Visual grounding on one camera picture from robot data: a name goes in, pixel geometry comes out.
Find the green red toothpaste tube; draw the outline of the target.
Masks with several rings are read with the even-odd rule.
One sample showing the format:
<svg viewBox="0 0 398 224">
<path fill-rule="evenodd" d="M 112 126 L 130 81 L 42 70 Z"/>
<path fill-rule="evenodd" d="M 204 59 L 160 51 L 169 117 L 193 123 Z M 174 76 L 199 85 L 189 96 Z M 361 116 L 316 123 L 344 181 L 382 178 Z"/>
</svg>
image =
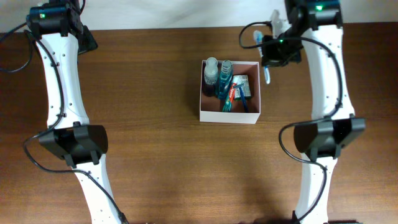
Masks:
<svg viewBox="0 0 398 224">
<path fill-rule="evenodd" d="M 226 101 L 224 103 L 222 112 L 230 112 L 232 110 L 233 107 L 233 101 L 234 101 L 234 96 L 236 93 L 236 86 L 238 85 L 239 79 L 234 76 L 232 81 L 231 81 L 231 86 L 228 92 L 228 95 L 226 97 Z"/>
</svg>

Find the clear bottle purple liquid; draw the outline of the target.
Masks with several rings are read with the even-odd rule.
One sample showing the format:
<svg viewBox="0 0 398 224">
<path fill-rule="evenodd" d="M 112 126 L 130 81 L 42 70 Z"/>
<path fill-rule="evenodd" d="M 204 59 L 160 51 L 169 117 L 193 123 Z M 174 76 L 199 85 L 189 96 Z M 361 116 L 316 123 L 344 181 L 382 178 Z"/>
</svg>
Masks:
<svg viewBox="0 0 398 224">
<path fill-rule="evenodd" d="M 203 78 L 203 93 L 208 97 L 214 96 L 218 81 L 218 61 L 216 58 L 210 57 L 206 60 Z"/>
</svg>

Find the green white soap box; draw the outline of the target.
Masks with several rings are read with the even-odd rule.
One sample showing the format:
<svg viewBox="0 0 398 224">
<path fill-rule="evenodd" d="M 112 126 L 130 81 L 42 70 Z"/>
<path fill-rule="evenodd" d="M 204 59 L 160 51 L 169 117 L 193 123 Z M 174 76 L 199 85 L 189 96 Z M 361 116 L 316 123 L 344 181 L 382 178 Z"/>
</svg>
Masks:
<svg viewBox="0 0 398 224">
<path fill-rule="evenodd" d="M 241 99 L 240 90 L 243 91 L 243 96 L 245 97 L 245 99 L 248 99 L 251 97 L 251 90 L 250 90 L 250 86 L 249 86 L 249 77 L 247 75 L 235 75 L 233 77 L 233 83 L 235 83 L 237 85 L 241 85 L 241 87 L 235 88 L 235 94 L 234 94 L 235 100 Z"/>
</svg>

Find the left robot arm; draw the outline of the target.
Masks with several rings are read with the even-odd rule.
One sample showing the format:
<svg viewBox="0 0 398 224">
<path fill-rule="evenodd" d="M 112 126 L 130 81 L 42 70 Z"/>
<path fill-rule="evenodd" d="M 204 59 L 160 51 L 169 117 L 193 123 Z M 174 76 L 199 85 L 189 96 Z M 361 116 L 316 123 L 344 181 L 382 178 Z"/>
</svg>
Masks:
<svg viewBox="0 0 398 224">
<path fill-rule="evenodd" d="M 47 129 L 35 138 L 66 162 L 65 173 L 76 175 L 92 223 L 127 223 L 107 175 L 106 130 L 90 124 L 81 96 L 78 56 L 98 47 L 81 22 L 84 5 L 84 1 L 48 1 L 32 7 L 26 17 L 26 34 L 41 56 L 49 101 Z"/>
</svg>

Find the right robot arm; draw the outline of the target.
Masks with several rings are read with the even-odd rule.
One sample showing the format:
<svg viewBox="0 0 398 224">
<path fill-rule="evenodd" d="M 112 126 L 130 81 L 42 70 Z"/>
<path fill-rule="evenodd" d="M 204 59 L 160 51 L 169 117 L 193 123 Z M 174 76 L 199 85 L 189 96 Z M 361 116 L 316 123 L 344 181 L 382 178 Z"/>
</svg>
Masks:
<svg viewBox="0 0 398 224">
<path fill-rule="evenodd" d="M 292 223 L 328 223 L 327 202 L 333 169 L 342 150 L 365 129 L 355 116 L 343 65 L 343 20 L 339 1 L 286 0 L 287 20 L 275 13 L 262 40 L 262 64 L 283 67 L 308 60 L 312 89 L 309 121 L 292 123 L 302 164 L 300 196 Z"/>
</svg>

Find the blue mouthwash bottle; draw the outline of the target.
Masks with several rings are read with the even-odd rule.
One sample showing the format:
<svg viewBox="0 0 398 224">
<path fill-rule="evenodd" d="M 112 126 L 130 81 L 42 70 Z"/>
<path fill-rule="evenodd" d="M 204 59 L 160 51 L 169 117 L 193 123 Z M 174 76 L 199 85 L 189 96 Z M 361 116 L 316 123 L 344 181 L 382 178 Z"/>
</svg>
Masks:
<svg viewBox="0 0 398 224">
<path fill-rule="evenodd" d="M 232 76 L 233 63 L 230 60 L 224 60 L 221 64 L 221 70 L 218 77 L 218 99 L 224 100 L 227 97 Z"/>
</svg>

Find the blue white toothbrush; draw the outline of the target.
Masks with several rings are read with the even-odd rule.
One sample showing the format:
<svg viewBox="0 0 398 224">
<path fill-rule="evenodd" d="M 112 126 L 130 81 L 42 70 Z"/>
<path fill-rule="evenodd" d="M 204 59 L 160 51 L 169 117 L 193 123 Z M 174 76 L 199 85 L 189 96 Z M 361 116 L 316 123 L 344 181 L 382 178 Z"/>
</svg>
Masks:
<svg viewBox="0 0 398 224">
<path fill-rule="evenodd" d="M 261 31 L 255 30 L 253 32 L 253 39 L 254 39 L 256 45 L 259 45 L 262 43 L 262 38 L 263 38 L 263 34 Z M 261 47 L 258 47 L 257 49 L 259 51 L 260 57 L 263 57 L 264 54 L 262 53 Z M 262 67 L 263 67 L 263 71 L 264 71 L 265 82 L 267 85 L 269 85 L 271 83 L 271 75 L 269 73 L 268 66 L 263 65 Z"/>
</svg>

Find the blue disposable razor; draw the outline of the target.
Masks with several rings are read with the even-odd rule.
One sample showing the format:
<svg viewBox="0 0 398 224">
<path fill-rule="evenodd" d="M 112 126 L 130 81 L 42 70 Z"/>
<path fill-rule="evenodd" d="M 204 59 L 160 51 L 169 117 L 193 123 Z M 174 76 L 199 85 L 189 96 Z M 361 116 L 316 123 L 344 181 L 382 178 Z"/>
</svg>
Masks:
<svg viewBox="0 0 398 224">
<path fill-rule="evenodd" d="M 240 99 L 241 99 L 241 101 L 242 101 L 244 111 L 245 111 L 246 113 L 248 113 L 248 112 L 249 112 L 249 110 L 248 110 L 248 104 L 247 104 L 247 102 L 246 102 L 246 97 L 245 97 L 245 95 L 244 95 L 243 84 L 242 84 L 242 83 L 241 83 L 241 84 L 237 84 L 237 85 L 234 87 L 234 89 L 235 89 L 236 93 L 239 93 L 239 97 L 240 97 Z"/>
</svg>

